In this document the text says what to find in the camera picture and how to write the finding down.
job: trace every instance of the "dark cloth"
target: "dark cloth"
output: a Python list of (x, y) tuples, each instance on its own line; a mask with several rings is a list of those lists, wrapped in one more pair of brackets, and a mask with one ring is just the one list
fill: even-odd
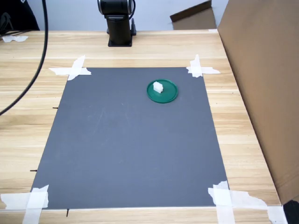
[(7, 30), (39, 30), (27, 1), (0, 0), (0, 34)]

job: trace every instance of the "small white object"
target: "small white object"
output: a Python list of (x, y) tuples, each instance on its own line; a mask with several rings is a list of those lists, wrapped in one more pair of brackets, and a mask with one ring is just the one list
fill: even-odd
[(5, 43), (9, 43), (11, 41), (23, 42), (27, 40), (28, 36), (3, 36), (2, 39)]
[(163, 85), (159, 82), (154, 82), (154, 91), (161, 93), (163, 91)]

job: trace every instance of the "white block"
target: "white block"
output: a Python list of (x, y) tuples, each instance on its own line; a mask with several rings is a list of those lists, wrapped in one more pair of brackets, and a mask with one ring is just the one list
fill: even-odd
[(161, 93), (163, 91), (163, 85), (159, 82), (154, 82), (154, 91)]

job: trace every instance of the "white wall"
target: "white wall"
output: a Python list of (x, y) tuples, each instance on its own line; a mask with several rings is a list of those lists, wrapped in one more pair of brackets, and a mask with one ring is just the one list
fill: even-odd
[[(44, 29), (41, 0), (27, 0)], [(134, 20), (137, 30), (172, 30), (170, 15), (205, 0), (136, 0)], [(223, 15), (228, 0), (213, 0), (216, 24)], [(50, 30), (106, 30), (107, 24), (98, 10), (97, 0), (47, 0)]]

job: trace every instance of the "black cable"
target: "black cable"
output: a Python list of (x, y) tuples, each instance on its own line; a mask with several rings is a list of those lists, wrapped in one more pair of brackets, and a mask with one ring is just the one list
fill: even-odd
[(0, 37), (9, 36), (9, 35), (18, 35), (23, 34), (30, 31), (36, 31), (35, 29), (27, 29), (27, 30), (6, 30), (4, 34), (1, 34)]
[(5, 112), (7, 112), (10, 108), (12, 108), (17, 102), (19, 102), (20, 99), (22, 99), (22, 97), (28, 92), (28, 90), (31, 88), (31, 86), (33, 85), (33, 83), (35, 82), (35, 80), (37, 79), (42, 66), (43, 66), (43, 62), (45, 60), (46, 57), (46, 52), (47, 52), (47, 46), (48, 46), (48, 34), (49, 34), (49, 27), (48, 27), (48, 13), (47, 13), (47, 6), (46, 6), (46, 0), (42, 0), (43, 2), (43, 16), (44, 16), (44, 20), (45, 20), (45, 40), (44, 40), (44, 44), (43, 44), (43, 54), (42, 54), (42, 58), (41, 61), (38, 65), (38, 68), (36, 70), (35, 75), (33, 76), (31, 82), (29, 83), (29, 85), (26, 87), (26, 89), (21, 93), (21, 95), (15, 99), (14, 102), (11, 103), (11, 105), (9, 105), (7, 108), (5, 108), (3, 111), (0, 112), (0, 116), (2, 114), (4, 114)]
[(135, 13), (135, 9), (136, 9), (136, 2), (135, 2), (135, 0), (133, 0), (133, 4), (134, 4), (134, 7), (133, 7), (132, 14), (131, 14), (130, 17), (129, 17), (129, 20), (133, 17), (133, 15), (134, 15), (134, 13)]

